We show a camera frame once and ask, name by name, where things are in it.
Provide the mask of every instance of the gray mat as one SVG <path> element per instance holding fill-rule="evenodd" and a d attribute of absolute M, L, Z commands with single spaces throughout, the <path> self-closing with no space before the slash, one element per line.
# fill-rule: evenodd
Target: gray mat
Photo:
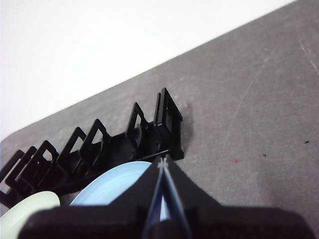
<path fill-rule="evenodd" d="M 96 118 L 110 135 L 123 132 L 135 101 L 152 121 L 162 87 L 184 117 L 178 165 L 195 183 L 224 205 L 298 212 L 319 236 L 317 0 L 294 2 L 19 130 L 1 143 L 2 165 L 46 139 L 60 152 L 76 126 L 88 132 Z"/>

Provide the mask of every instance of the white background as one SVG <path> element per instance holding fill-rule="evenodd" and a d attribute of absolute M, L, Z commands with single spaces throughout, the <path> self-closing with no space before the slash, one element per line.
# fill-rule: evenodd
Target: white background
<path fill-rule="evenodd" d="M 292 0 L 2 0 L 1 140 Z"/>

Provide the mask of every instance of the light blue disc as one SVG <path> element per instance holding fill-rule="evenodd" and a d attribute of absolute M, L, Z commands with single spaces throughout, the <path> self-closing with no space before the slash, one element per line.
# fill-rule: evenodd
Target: light blue disc
<path fill-rule="evenodd" d="M 70 205 L 108 205 L 131 187 L 150 165 L 137 161 L 112 168 L 86 186 Z"/>

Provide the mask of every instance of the red speck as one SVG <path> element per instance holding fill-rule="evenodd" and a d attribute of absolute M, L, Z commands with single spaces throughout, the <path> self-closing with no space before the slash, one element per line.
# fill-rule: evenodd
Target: red speck
<path fill-rule="evenodd" d="M 234 160 L 233 160 L 233 164 L 237 164 L 237 163 L 240 163 L 241 162 L 241 160 L 239 159 L 239 158 L 235 158 Z"/>

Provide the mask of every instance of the black plastic piece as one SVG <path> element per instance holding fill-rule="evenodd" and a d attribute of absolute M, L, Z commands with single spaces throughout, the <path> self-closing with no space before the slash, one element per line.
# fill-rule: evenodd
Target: black plastic piece
<path fill-rule="evenodd" d="M 58 196 L 77 192 L 105 171 L 126 162 L 152 162 L 164 154 L 182 159 L 182 116 L 166 88 L 158 94 L 154 119 L 147 122 L 138 103 L 134 103 L 127 129 L 119 135 L 110 136 L 96 119 L 87 135 L 77 127 L 61 154 L 48 141 L 38 150 L 31 147 L 26 154 L 17 151 L 0 171 L 0 181 L 6 178 L 5 183 L 11 187 L 6 193 L 0 191 L 0 202 L 11 208 L 39 191 L 53 191 Z M 93 143 L 98 131 L 101 141 Z M 71 152 L 78 139 L 83 141 L 82 146 Z M 44 156 L 46 151 L 51 159 Z"/>
<path fill-rule="evenodd" d="M 58 207 L 35 213 L 24 225 L 19 239 L 141 238 L 159 177 L 159 163 L 160 157 L 108 206 Z M 197 187 L 171 159 L 167 163 L 191 238 L 315 238 L 300 215 L 273 208 L 222 206 Z M 153 225 L 148 238 L 177 239 L 185 235 L 180 224 L 166 220 Z"/>

